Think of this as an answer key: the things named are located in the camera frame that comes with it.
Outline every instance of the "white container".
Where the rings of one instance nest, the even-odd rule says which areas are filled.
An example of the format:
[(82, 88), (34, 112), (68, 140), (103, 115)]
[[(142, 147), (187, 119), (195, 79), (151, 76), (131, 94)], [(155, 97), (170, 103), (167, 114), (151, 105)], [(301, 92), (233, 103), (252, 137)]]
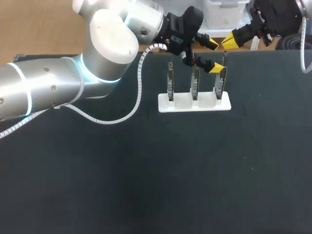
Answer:
[(250, 0), (203, 0), (204, 15), (210, 29), (236, 28)]

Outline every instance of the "silver robot arm segment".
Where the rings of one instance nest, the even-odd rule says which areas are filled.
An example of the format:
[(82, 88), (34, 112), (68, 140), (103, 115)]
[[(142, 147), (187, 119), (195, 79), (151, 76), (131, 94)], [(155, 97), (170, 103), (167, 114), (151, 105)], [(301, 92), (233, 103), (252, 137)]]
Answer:
[(162, 27), (164, 9), (152, 0), (73, 0), (73, 10), (87, 24), (100, 9), (118, 14), (143, 44), (150, 44)]
[(138, 41), (119, 15), (105, 9), (94, 13), (88, 29), (82, 55), (0, 67), (0, 121), (112, 92), (135, 59)]

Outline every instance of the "wooden surface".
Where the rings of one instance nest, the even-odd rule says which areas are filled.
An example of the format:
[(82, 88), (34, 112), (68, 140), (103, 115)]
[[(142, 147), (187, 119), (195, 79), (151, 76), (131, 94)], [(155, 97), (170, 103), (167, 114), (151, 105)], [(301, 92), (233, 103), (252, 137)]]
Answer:
[[(72, 0), (0, 0), (0, 32), (0, 64), (15, 54), (80, 54), (85, 42), (85, 22), (72, 10)], [(248, 44), (240, 49), (247, 50)], [(209, 51), (195, 45), (195, 52)]]

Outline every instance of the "glowing blue light ring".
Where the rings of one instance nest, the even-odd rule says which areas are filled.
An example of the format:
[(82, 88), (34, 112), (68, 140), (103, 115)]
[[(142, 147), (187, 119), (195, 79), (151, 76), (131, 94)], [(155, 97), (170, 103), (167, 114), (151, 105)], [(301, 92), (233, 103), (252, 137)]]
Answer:
[[(21, 78), (21, 81), (27, 83), (27, 79), (26, 79), (25, 75), (23, 74), (23, 72), (21, 71), (21, 69), (19, 67), (17, 67), (14, 63), (8, 63), (8, 64), (11, 65), (12, 67), (14, 67), (14, 69), (18, 72), (18, 74)], [(27, 112), (25, 115), (28, 116), (28, 115), (30, 115), (31, 109), (33, 108), (33, 101), (31, 98), (31, 92), (30, 92), (29, 88), (27, 88), (26, 94), (27, 94), (27, 100), (28, 100), (28, 109), (27, 109)]]
[(97, 76), (93, 75), (88, 68), (86, 67), (86, 65), (83, 62), (83, 58), (82, 58), (82, 54), (80, 56), (80, 62), (81, 62), (81, 66), (82, 66), (82, 70), (83, 72), (90, 78), (93, 80), (97, 80), (99, 82), (103, 82), (103, 83), (108, 83), (108, 84), (113, 84), (113, 83), (117, 83), (118, 81), (121, 80), (121, 78), (117, 79), (117, 80), (104, 80), (104, 79), (100, 79)]
[[(134, 6), (134, 5), (136, 4), (136, 2), (137, 2), (137, 0), (132, 0), (131, 5)], [(132, 9), (132, 6), (130, 7), (130, 9), (129, 9), (129, 11), (128, 11), (128, 15), (127, 15), (127, 17), (126, 17), (126, 19), (125, 19), (125, 22), (124, 22), (124, 24), (127, 25), (127, 26), (128, 26), (129, 21), (130, 21), (130, 19), (131, 19), (131, 9)]]

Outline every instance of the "black cable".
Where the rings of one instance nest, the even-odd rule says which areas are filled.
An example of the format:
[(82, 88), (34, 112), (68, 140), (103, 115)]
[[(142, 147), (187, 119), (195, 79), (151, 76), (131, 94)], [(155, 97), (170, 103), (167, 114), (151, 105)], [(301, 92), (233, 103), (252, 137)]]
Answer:
[[(300, 50), (301, 46), (301, 34), (293, 34), (286, 37), (282, 37), (277, 45), (276, 50)], [(306, 50), (312, 50), (312, 36), (306, 35)]]

